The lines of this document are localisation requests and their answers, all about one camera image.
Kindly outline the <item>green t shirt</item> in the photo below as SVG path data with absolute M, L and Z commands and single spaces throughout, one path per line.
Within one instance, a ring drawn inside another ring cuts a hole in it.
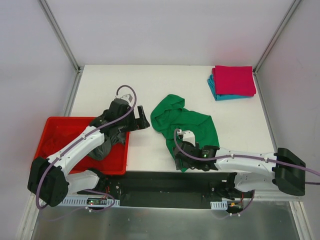
M 192 131 L 200 148 L 220 145 L 212 117 L 186 109 L 185 99 L 178 95 L 167 95 L 151 112 L 150 120 L 153 129 L 165 138 L 172 159 L 175 158 L 175 129 Z

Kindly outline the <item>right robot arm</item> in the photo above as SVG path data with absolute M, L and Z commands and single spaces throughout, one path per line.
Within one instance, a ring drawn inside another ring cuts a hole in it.
M 172 147 L 172 152 L 177 170 L 229 171 L 226 180 L 214 188 L 223 198 L 256 190 L 305 195 L 306 164 L 286 148 L 258 154 L 182 141 Z

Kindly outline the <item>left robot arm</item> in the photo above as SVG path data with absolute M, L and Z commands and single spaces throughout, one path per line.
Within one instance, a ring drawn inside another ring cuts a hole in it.
M 68 194 L 81 191 L 99 195 L 107 190 L 107 177 L 98 169 L 89 168 L 80 173 L 72 169 L 86 156 L 103 160 L 112 147 L 125 144 L 127 133 L 150 127 L 143 106 L 129 100 L 115 98 L 108 109 L 94 118 L 84 131 L 64 148 L 43 158 L 38 156 L 31 164 L 27 189 L 46 205 L 59 205 Z

